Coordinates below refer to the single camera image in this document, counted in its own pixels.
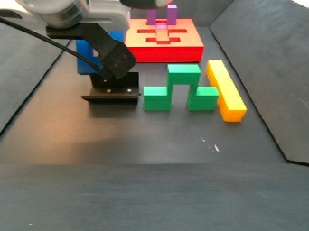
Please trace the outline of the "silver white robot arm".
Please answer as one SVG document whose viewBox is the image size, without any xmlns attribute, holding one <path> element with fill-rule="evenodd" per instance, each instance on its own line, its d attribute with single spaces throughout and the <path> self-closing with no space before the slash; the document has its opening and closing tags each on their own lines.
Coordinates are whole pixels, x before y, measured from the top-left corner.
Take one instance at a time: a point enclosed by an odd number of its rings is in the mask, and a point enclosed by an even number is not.
<svg viewBox="0 0 309 231">
<path fill-rule="evenodd" d="M 131 9 L 154 10 L 172 0 L 0 0 L 0 17 L 65 29 L 97 23 L 107 31 L 127 31 Z"/>
</svg>

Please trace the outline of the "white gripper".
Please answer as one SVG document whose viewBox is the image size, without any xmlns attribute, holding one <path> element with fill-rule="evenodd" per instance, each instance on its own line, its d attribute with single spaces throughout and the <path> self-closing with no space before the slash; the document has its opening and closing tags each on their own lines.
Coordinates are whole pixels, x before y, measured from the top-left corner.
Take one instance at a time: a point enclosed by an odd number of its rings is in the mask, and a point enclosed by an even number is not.
<svg viewBox="0 0 309 231">
<path fill-rule="evenodd" d="M 119 0 L 89 0 L 88 12 L 81 21 L 97 23 L 107 31 L 127 31 L 129 8 Z"/>
</svg>

